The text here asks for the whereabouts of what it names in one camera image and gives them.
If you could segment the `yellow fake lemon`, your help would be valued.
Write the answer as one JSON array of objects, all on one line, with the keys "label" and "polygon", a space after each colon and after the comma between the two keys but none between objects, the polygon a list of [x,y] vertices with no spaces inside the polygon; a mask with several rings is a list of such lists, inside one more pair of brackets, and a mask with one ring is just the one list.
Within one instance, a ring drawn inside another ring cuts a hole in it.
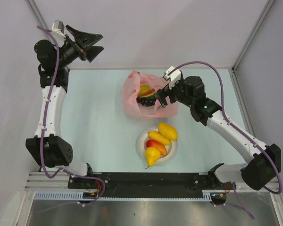
[{"label": "yellow fake lemon", "polygon": [[163,135],[161,135],[159,132],[157,131],[149,131],[148,132],[148,137],[149,139],[152,139],[152,140],[155,140],[157,142],[160,142],[161,144],[163,145],[170,145],[171,144],[171,141],[164,137]]}]

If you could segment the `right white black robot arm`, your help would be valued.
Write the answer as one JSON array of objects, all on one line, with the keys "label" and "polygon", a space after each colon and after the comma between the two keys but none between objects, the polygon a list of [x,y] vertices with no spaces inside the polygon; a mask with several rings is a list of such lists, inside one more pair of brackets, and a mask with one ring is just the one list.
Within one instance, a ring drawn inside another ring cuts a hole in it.
[{"label": "right white black robot arm", "polygon": [[267,145],[225,116],[222,107],[209,99],[205,86],[198,76],[183,78],[182,74],[175,77],[165,75],[168,84],[157,91],[157,100],[163,107],[166,99],[176,101],[189,107],[191,116],[218,133],[243,157],[245,164],[219,164],[211,169],[213,174],[208,177],[208,184],[219,189],[229,181],[246,183],[254,190],[265,188],[276,175],[281,172],[281,149],[276,145]]}]

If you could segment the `yellow fake pear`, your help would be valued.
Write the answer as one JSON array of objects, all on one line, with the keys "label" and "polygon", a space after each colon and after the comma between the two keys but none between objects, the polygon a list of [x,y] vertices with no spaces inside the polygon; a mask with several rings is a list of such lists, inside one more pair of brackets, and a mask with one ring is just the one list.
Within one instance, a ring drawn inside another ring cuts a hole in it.
[{"label": "yellow fake pear", "polygon": [[145,150],[145,157],[147,162],[147,168],[152,167],[155,162],[160,159],[161,153],[160,151],[155,147],[148,147]]}]

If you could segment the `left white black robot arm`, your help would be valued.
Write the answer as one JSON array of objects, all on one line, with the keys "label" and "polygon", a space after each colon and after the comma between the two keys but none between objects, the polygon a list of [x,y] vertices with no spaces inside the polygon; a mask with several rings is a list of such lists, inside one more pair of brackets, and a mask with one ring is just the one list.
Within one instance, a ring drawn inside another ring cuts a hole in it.
[{"label": "left white black robot arm", "polygon": [[61,136],[61,116],[68,90],[69,70],[67,67],[76,59],[91,62],[104,48],[96,46],[101,34],[82,32],[61,21],[52,29],[44,29],[51,40],[40,40],[34,46],[39,61],[38,73],[42,89],[42,108],[38,127],[25,146],[48,178],[48,169],[64,171],[84,188],[94,185],[95,177],[91,166],[74,157],[72,146]]}]

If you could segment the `red orange fake mango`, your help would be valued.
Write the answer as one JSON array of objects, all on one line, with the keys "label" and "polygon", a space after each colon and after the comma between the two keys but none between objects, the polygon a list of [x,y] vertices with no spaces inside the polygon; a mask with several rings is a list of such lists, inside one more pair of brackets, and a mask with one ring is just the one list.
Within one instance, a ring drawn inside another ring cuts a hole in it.
[{"label": "red orange fake mango", "polygon": [[149,139],[147,142],[146,142],[146,147],[149,148],[149,147],[155,147],[156,149],[158,149],[161,153],[161,155],[163,156],[166,156],[167,155],[167,150],[166,150],[166,147],[158,142],[158,141],[155,141],[155,140],[151,140]]}]

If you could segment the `fake watermelon slice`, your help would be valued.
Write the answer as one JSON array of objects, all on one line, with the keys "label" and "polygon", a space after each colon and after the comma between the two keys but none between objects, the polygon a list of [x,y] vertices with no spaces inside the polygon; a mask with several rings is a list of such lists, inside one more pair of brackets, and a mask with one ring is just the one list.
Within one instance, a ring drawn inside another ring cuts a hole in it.
[{"label": "fake watermelon slice", "polygon": [[155,97],[155,96],[156,96],[155,89],[151,89],[148,93],[140,95],[138,97],[140,97],[140,98],[150,98],[150,97]]}]

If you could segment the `yellow fake mango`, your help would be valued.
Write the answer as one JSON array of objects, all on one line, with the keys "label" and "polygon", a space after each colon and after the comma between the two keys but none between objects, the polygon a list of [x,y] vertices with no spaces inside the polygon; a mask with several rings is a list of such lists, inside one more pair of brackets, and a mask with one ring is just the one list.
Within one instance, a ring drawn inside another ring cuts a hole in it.
[{"label": "yellow fake mango", "polygon": [[161,122],[159,125],[158,125],[158,131],[161,135],[163,135],[164,137],[166,137],[167,139],[169,140],[172,140],[172,141],[176,141],[178,139],[178,132],[177,130],[164,123],[164,122]]}]

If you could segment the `white paper plate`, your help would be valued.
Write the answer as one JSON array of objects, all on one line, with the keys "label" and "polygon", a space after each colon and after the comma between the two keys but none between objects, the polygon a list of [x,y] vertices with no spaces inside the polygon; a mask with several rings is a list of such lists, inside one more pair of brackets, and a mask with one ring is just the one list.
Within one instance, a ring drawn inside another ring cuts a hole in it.
[{"label": "white paper plate", "polygon": [[[140,156],[148,163],[148,159],[156,160],[153,165],[162,165],[170,162],[176,155],[178,150],[178,142],[170,141],[170,144],[163,145],[161,142],[156,141],[149,137],[149,133],[155,131],[159,134],[158,127],[150,127],[144,130],[137,138],[136,148]],[[160,153],[160,158],[156,159],[158,152],[150,152],[147,154],[147,149],[155,148]]]}]

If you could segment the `pink plastic bag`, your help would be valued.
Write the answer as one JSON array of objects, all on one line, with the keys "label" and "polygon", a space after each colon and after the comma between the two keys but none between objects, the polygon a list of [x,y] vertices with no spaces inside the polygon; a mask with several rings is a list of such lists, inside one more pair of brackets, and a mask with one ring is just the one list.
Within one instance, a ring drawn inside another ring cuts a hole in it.
[{"label": "pink plastic bag", "polygon": [[137,103],[141,85],[149,85],[151,89],[157,91],[166,85],[166,81],[152,74],[132,71],[121,89],[122,106],[126,114],[139,119],[169,118],[177,115],[178,104],[170,103],[169,98],[166,99],[168,105],[165,108],[158,100],[150,107]]}]

